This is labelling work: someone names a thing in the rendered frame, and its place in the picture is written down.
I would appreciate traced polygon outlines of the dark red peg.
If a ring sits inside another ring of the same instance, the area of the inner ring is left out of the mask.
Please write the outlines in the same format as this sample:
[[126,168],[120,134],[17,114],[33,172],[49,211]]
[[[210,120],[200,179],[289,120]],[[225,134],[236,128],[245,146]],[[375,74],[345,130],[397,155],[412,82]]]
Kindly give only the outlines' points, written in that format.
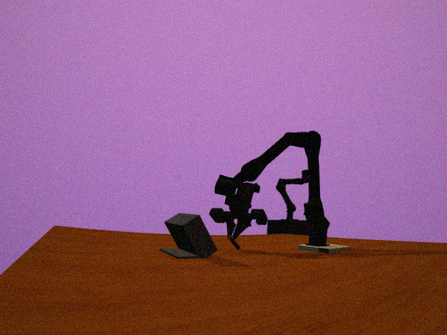
[[237,244],[237,242],[233,239],[233,236],[230,234],[228,235],[228,239],[232,242],[232,244],[234,245],[234,247],[239,250],[240,246]]

